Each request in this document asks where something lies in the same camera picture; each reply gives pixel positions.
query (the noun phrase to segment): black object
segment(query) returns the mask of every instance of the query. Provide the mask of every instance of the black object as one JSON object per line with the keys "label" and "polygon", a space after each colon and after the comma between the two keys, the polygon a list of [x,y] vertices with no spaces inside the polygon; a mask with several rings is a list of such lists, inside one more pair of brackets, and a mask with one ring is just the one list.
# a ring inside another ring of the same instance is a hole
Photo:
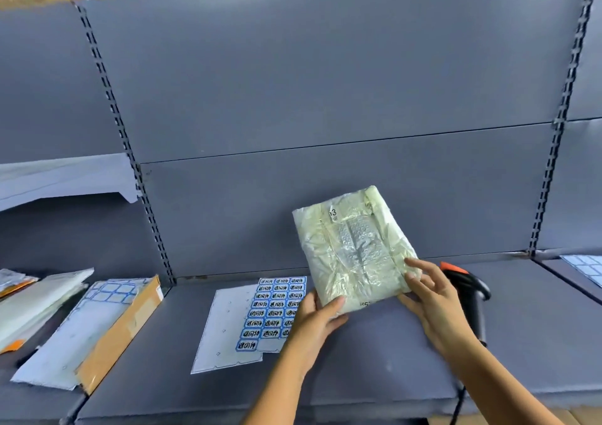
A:
{"label": "black object", "polygon": [[[483,302],[491,298],[491,291],[487,284],[477,276],[469,273],[465,269],[441,262],[441,271],[447,276],[452,285],[456,288],[462,310],[468,321],[468,325],[473,330],[475,336],[484,346],[487,345],[485,337],[485,316],[483,315]],[[462,404],[466,397],[466,387],[463,386],[458,394],[456,408],[451,416],[450,425],[455,425]]]}

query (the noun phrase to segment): clear plastic wrap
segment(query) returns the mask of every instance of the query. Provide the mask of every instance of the clear plastic wrap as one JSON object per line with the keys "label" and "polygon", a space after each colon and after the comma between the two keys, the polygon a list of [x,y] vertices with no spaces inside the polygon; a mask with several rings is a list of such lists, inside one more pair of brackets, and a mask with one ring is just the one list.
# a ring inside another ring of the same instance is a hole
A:
{"label": "clear plastic wrap", "polygon": [[420,277],[416,258],[375,186],[293,211],[320,302],[343,295],[341,313],[409,292],[403,274]]}

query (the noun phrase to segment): panel seam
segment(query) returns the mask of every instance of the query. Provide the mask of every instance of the panel seam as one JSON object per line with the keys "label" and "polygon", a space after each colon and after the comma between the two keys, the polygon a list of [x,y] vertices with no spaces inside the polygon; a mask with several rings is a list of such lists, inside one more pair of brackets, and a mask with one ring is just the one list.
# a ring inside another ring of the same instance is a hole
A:
{"label": "panel seam", "polygon": [[167,273],[167,278],[169,279],[171,285],[176,285],[177,281],[175,276],[173,275],[173,270],[169,263],[169,258],[167,257],[167,252],[163,244],[161,233],[159,232],[159,227],[157,226],[155,215],[153,213],[152,206],[150,205],[151,202],[146,193],[146,188],[142,179],[142,169],[140,168],[140,164],[136,161],[134,157],[134,152],[132,151],[128,134],[125,129],[124,121],[121,117],[121,113],[119,112],[119,107],[117,106],[117,101],[115,100],[113,88],[111,87],[111,83],[108,78],[107,69],[105,67],[105,64],[103,63],[102,55],[98,47],[96,37],[94,36],[92,25],[90,24],[90,20],[88,19],[86,8],[75,3],[73,4],[79,12],[79,18],[81,20],[82,25],[84,26],[84,30],[86,31],[86,38],[88,44],[90,45],[90,50],[92,52],[94,64],[96,66],[96,70],[98,71],[99,76],[101,77],[103,90],[109,103],[111,115],[113,116],[115,124],[117,125],[117,128],[119,130],[119,136],[121,137],[122,143],[124,145],[124,152],[128,155],[129,164],[132,166],[132,170],[134,170],[134,176],[136,178],[136,189],[140,193],[140,199],[142,200],[148,222],[151,225],[150,229],[152,230],[152,236],[154,238],[155,245],[159,251],[159,255],[161,256],[161,261]]}
{"label": "panel seam", "polygon": [[558,107],[558,112],[554,118],[554,121],[552,122],[554,135],[552,137],[552,144],[550,145],[550,152],[548,154],[548,161],[546,163],[546,171],[544,173],[541,192],[539,193],[535,222],[531,228],[531,241],[529,242],[529,249],[527,251],[531,258],[535,256],[535,251],[539,241],[539,234],[541,232],[541,224],[546,213],[550,186],[552,185],[554,168],[556,166],[556,159],[558,158],[558,150],[561,145],[562,134],[564,132],[565,123],[567,122],[568,108],[571,102],[571,95],[573,94],[575,79],[577,77],[577,68],[579,66],[581,51],[583,49],[583,38],[585,37],[587,30],[593,1],[594,0],[583,0],[582,2],[581,14],[577,20],[577,29],[575,30],[575,37],[573,40],[573,48],[571,48],[571,61],[568,65],[567,78],[565,79],[565,83],[562,88],[561,104]]}

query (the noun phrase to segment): person's left hand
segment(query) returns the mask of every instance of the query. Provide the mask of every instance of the person's left hand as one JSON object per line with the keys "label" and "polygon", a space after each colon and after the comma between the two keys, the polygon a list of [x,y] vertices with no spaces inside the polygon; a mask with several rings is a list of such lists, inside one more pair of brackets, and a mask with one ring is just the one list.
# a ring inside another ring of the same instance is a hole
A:
{"label": "person's left hand", "polygon": [[321,308],[315,290],[305,295],[299,304],[293,327],[282,352],[295,359],[301,369],[302,377],[305,377],[314,366],[328,335],[347,321],[347,315],[335,317],[344,304],[345,298],[339,297]]}

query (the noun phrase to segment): gray back panel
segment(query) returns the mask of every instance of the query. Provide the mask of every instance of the gray back panel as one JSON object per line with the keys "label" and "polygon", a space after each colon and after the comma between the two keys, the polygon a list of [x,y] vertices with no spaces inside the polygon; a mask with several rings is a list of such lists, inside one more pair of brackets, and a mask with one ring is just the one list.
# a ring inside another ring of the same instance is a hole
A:
{"label": "gray back panel", "polygon": [[602,306],[532,261],[466,268],[491,289],[484,304],[489,349],[527,389],[602,391],[602,332],[592,331]]}
{"label": "gray back panel", "polygon": [[176,276],[307,266],[291,211],[376,185],[423,257],[524,250],[550,125],[143,165]]}
{"label": "gray back panel", "polygon": [[86,3],[139,162],[555,117],[582,0]]}
{"label": "gray back panel", "polygon": [[142,202],[119,194],[42,199],[0,212],[0,265],[24,273],[94,267],[92,280],[165,275]]}
{"label": "gray back panel", "polygon": [[0,163],[123,152],[78,12],[0,11]]}
{"label": "gray back panel", "polygon": [[544,260],[542,262],[547,267],[554,270],[556,274],[562,276],[567,282],[575,284],[577,287],[590,293],[595,298],[602,300],[602,288],[594,283],[589,277],[581,271],[569,265],[562,259]]}
{"label": "gray back panel", "polygon": [[43,423],[66,423],[84,403],[86,396],[83,391],[64,391],[55,388],[45,388],[10,381],[17,370],[19,360],[34,352],[36,346],[44,344],[58,328],[72,307],[75,306],[80,294],[68,300],[48,322],[18,351],[0,356],[0,424],[21,425]]}
{"label": "gray back panel", "polygon": [[602,119],[564,128],[538,248],[602,247]]}
{"label": "gray back panel", "polygon": [[591,119],[602,117],[602,0],[594,0],[583,47],[579,56],[577,75],[567,118]]}
{"label": "gray back panel", "polygon": [[[265,384],[276,355],[264,354],[261,363],[209,373],[191,375],[190,370],[215,290],[243,284],[251,283],[172,288],[78,419],[194,411],[199,413],[198,423],[239,423]],[[374,418],[364,414],[378,417],[377,410],[368,413],[363,406],[399,402],[400,417],[426,417],[455,395],[453,377],[428,345],[418,320],[392,299],[350,314],[349,322],[329,338],[307,375],[299,405],[303,414],[308,409],[312,414],[313,407],[345,405],[339,409],[342,415],[330,419],[358,420]]]}

